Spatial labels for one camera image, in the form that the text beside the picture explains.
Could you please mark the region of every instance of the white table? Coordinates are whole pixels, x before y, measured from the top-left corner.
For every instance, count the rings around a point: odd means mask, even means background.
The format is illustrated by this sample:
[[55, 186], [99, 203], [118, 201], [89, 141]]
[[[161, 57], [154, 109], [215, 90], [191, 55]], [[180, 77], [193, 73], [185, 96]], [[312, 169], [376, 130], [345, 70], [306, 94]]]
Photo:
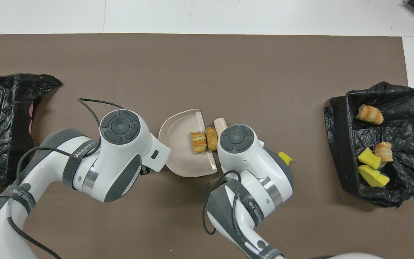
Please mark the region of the white table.
[[401, 0], [0, 0], [0, 34], [401, 36], [414, 88], [414, 13]]

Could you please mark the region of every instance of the brown paper sheet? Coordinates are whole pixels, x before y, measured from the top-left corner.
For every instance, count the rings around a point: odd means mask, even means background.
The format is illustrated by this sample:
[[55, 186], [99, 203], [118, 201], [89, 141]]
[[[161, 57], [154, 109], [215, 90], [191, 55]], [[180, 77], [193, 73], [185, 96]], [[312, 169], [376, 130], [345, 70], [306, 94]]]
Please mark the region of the brown paper sheet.
[[[349, 90], [382, 80], [407, 85], [401, 38], [0, 35], [0, 76], [19, 72], [64, 83], [38, 109], [32, 132], [38, 144], [70, 127], [98, 138], [77, 97], [123, 105], [155, 136], [171, 115], [199, 108], [206, 126], [218, 117], [248, 124], [266, 147], [294, 159], [294, 195], [257, 228], [286, 258], [348, 252], [414, 258], [414, 199], [398, 209], [379, 208], [345, 193], [322, 113], [330, 97]], [[91, 106], [99, 117], [112, 110]], [[109, 204], [58, 182], [24, 230], [65, 259], [245, 258], [222, 235], [202, 228], [202, 187], [219, 175], [182, 178], [164, 168], [139, 177]]]

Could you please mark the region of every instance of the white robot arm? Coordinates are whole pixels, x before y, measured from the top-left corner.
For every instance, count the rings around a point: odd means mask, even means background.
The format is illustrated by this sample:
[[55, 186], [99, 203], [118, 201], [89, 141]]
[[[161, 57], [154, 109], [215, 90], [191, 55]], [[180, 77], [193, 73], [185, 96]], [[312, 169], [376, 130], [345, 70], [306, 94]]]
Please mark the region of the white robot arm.
[[[277, 248], [253, 229], [292, 195], [290, 168], [278, 154], [265, 149], [263, 142], [246, 125], [229, 126], [220, 134], [217, 146], [228, 181], [207, 197], [210, 222], [248, 258], [284, 259]], [[380, 259], [361, 253], [330, 258]]]
[[170, 154], [170, 149], [150, 133], [145, 121], [130, 110], [108, 113], [100, 123], [100, 138], [102, 144], [93, 154], [97, 141], [73, 128], [51, 133], [41, 143], [49, 150], [38, 150], [20, 179], [1, 195], [0, 259], [37, 258], [14, 230], [23, 227], [51, 182], [63, 181], [97, 200], [110, 202], [128, 192], [143, 165], [159, 172]]

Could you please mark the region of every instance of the yellow sponge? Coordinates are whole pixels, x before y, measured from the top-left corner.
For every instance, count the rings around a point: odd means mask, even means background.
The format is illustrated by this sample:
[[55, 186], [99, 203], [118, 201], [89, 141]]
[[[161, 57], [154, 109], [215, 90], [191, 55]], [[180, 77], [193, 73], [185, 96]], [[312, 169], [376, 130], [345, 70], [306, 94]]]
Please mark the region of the yellow sponge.
[[279, 152], [279, 157], [282, 158], [282, 160], [284, 160], [284, 162], [289, 165], [290, 162], [293, 162], [293, 159], [291, 157], [289, 157], [289, 155], [285, 154], [284, 152]]
[[375, 156], [368, 147], [357, 157], [357, 159], [362, 163], [373, 167], [373, 169], [378, 169], [381, 164], [381, 158]]
[[381, 174], [380, 171], [363, 164], [358, 167], [360, 175], [371, 187], [384, 187], [389, 182], [389, 177]]

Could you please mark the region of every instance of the black plastic bag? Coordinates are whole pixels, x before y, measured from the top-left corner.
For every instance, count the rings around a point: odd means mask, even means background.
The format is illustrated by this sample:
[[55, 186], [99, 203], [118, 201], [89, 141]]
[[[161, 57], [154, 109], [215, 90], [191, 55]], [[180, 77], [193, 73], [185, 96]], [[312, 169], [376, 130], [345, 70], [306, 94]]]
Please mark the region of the black plastic bag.
[[0, 187], [15, 179], [18, 161], [34, 147], [28, 130], [33, 100], [60, 85], [49, 75], [0, 77]]
[[[355, 118], [361, 105], [378, 108], [381, 125]], [[399, 207], [414, 197], [414, 89], [380, 82], [368, 90], [333, 97], [324, 108], [328, 143], [343, 189], [381, 207]], [[370, 187], [358, 173], [357, 156], [380, 142], [392, 144], [393, 162], [380, 172], [390, 181]]]

